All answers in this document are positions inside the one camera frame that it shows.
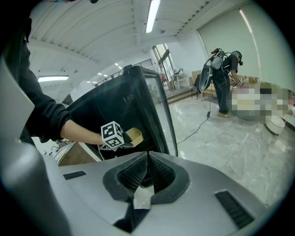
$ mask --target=jeans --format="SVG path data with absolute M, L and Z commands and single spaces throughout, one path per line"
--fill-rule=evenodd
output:
M 220 79 L 212 79 L 212 82 L 217 95 L 219 112 L 222 114 L 227 114 L 229 109 L 227 108 L 226 101 L 230 95 L 230 80 L 228 75 L 225 75 L 224 77 Z

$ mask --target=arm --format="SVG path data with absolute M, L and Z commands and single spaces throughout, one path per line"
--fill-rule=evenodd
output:
M 231 55 L 231 75 L 236 82 L 239 82 L 238 75 L 236 74 L 238 72 L 238 63 L 238 58 L 235 55 Z
M 83 128 L 72 120 L 66 121 L 63 125 L 60 136 L 77 142 L 84 142 L 89 144 L 102 145 L 101 135 L 96 134 L 90 130 Z
M 69 112 L 62 104 L 43 94 L 39 82 L 30 70 L 30 52 L 24 42 L 19 73 L 19 85 L 35 108 L 26 124 L 31 136 L 49 139 L 66 138 L 89 144 L 102 144 L 101 136 L 70 120 Z
M 239 82 L 238 75 L 236 74 L 236 70 L 231 70 L 231 75 L 236 82 Z

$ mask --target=marble floor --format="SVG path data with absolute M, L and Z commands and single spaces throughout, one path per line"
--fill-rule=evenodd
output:
M 189 87 L 180 87 L 180 89 L 177 89 L 177 88 L 176 89 L 168 89 L 168 87 L 165 86 L 164 90 L 165 90 L 166 97 L 170 98 L 174 95 L 181 94 L 186 91 L 190 91 L 190 88 Z
M 209 99 L 187 98 L 169 105 L 176 140 L 195 132 L 207 118 Z M 156 105 L 170 153 L 174 154 L 163 106 Z M 178 144 L 178 156 L 215 167 L 272 205 L 282 199 L 295 173 L 295 133 L 285 127 L 275 137 L 262 122 L 217 117 L 217 100 L 198 132 Z

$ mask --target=black sleeve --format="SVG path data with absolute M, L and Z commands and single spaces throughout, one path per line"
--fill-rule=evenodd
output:
M 232 55 L 230 55 L 230 60 L 231 60 L 231 65 L 230 65 L 231 70 L 236 70 L 236 73 L 237 73 L 238 72 L 238 63 L 239 63 L 238 58 L 232 54 Z
M 40 84 L 30 70 L 30 52 L 24 40 L 19 71 L 19 86 L 33 102 L 35 108 L 27 121 L 31 136 L 40 137 L 44 142 L 60 139 L 60 132 L 65 122 L 70 119 L 69 112 L 62 104 L 43 94 Z

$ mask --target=cardboard box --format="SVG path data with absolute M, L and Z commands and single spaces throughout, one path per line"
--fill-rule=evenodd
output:
M 193 83 L 193 78 L 192 77 L 189 77 L 189 85 L 192 87 L 194 85 Z
M 168 89 L 173 89 L 173 81 L 167 82 Z

